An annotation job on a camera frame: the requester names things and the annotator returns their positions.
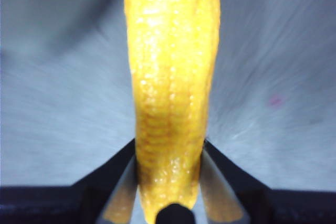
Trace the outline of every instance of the corn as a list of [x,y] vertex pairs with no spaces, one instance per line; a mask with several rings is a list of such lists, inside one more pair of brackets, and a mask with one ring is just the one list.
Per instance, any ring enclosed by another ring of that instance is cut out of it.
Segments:
[[146,221],[193,208],[217,54],[219,0],[124,0]]

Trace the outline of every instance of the blurred background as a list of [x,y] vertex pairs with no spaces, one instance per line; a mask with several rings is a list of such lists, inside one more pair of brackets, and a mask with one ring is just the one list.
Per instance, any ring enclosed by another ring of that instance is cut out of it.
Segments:
[[[221,2],[210,141],[272,188],[336,191],[336,0]],[[134,137],[123,0],[1,4],[1,184],[70,185]]]

